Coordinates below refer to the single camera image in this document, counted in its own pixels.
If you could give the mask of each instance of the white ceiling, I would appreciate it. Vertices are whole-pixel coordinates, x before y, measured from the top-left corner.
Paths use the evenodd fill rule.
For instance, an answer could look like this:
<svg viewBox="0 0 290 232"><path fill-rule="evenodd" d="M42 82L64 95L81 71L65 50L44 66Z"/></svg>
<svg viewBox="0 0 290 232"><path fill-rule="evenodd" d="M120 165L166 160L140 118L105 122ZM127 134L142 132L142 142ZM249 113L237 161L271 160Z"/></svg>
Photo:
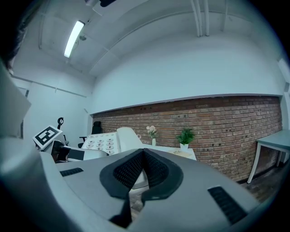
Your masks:
<svg viewBox="0 0 290 232"><path fill-rule="evenodd" d="M199 39L190 0L117 0L117 9L122 9L122 1L141 4L113 22L108 13L99 15L92 6L86 6L84 0L48 1L38 14L39 46L75 69L97 77L133 49L157 38L187 33L192 34L193 39ZM203 0L199 2L204 26ZM229 18L225 32L250 36L253 10L243 2L228 0ZM208 5L210 35L221 33L225 0L208 0ZM81 35L87 39L78 40L67 59L63 53L77 20L85 23Z"/></svg>

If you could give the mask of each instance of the white vase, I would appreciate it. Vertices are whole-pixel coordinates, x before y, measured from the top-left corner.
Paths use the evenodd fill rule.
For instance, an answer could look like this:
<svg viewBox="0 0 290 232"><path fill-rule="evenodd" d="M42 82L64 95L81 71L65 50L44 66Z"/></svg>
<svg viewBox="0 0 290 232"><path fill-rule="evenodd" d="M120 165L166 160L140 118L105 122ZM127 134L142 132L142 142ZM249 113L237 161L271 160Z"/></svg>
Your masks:
<svg viewBox="0 0 290 232"><path fill-rule="evenodd" d="M187 149L189 148L189 145L188 144L180 144L180 149L182 150L182 151L187 151Z"/></svg>

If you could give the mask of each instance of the table leg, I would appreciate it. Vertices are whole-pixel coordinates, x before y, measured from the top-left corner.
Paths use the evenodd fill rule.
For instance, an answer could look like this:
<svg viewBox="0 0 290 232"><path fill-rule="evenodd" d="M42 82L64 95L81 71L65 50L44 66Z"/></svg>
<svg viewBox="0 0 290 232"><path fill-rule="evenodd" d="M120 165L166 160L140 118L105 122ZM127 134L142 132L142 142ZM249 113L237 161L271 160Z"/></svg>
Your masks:
<svg viewBox="0 0 290 232"><path fill-rule="evenodd" d="M247 181L248 184L252 181L253 176L255 174L255 171L256 171L256 168L257 168L257 164L258 164L258 161L259 161L259 157L260 157L260 151L261 151L261 144L258 143L254 164L253 164L249 179Z"/></svg>
<svg viewBox="0 0 290 232"><path fill-rule="evenodd" d="M276 166L277 166L277 167L279 166L280 159L281 159L281 155L282 155L282 151L279 151L278 159L277 159L277 163L276 163Z"/></svg>

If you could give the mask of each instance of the chair backrest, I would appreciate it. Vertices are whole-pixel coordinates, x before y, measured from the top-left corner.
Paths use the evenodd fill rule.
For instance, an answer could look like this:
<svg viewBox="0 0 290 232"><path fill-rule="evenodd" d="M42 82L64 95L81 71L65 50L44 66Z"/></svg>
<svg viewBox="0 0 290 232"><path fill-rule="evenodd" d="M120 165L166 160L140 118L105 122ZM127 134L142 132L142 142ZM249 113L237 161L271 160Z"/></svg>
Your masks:
<svg viewBox="0 0 290 232"><path fill-rule="evenodd" d="M92 127L92 135L100 134L101 132L102 132L101 122L100 121L94 122L94 125Z"/></svg>

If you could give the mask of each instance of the potted plant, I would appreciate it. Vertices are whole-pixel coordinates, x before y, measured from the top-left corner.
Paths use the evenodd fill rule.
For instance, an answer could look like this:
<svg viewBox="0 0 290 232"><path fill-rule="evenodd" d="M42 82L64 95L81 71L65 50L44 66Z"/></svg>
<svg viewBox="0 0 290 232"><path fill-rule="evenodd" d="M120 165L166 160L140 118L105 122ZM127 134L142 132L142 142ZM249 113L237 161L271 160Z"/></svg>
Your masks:
<svg viewBox="0 0 290 232"><path fill-rule="evenodd" d="M155 137L157 134L155 126L147 126L146 129L147 129L149 136L152 138L152 146L155 146L156 145Z"/></svg>
<svg viewBox="0 0 290 232"><path fill-rule="evenodd" d="M194 133L190 128L183 128L181 135L176 136L182 151L187 151L189 143L194 140Z"/></svg>

